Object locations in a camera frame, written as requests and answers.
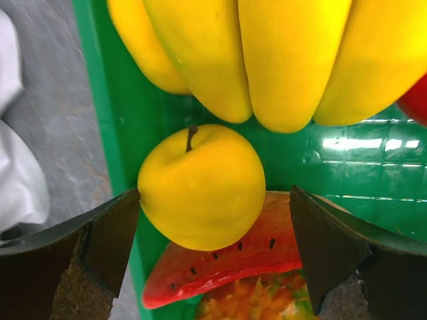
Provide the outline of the red tomato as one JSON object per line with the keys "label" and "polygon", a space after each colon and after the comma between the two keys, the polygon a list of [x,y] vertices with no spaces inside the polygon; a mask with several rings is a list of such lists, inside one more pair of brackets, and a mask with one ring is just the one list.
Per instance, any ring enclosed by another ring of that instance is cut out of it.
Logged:
{"label": "red tomato", "polygon": [[427,124],[427,74],[418,80],[399,100],[399,108],[415,120],[415,122],[426,127]]}

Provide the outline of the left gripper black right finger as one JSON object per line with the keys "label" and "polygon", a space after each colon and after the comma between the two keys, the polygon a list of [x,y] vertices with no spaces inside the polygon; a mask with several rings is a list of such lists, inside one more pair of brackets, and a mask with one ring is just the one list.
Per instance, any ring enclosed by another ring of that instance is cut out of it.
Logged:
{"label": "left gripper black right finger", "polygon": [[372,319],[426,318],[426,242],[367,222],[294,185],[290,212],[315,315],[349,278]]}

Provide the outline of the yellow lemon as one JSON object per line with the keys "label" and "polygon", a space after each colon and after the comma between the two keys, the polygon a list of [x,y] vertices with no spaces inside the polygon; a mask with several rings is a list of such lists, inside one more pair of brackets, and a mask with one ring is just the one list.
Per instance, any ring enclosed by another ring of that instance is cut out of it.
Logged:
{"label": "yellow lemon", "polygon": [[200,251],[227,247],[258,218],[266,194],[250,142],[217,124],[192,125],[158,144],[139,170],[149,222],[174,243]]}

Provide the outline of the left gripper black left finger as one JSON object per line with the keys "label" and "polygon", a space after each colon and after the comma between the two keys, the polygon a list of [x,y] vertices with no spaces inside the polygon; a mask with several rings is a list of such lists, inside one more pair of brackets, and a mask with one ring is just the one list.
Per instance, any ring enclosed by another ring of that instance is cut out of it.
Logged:
{"label": "left gripper black left finger", "polygon": [[1,244],[2,319],[108,319],[139,219],[131,189],[53,227]]}

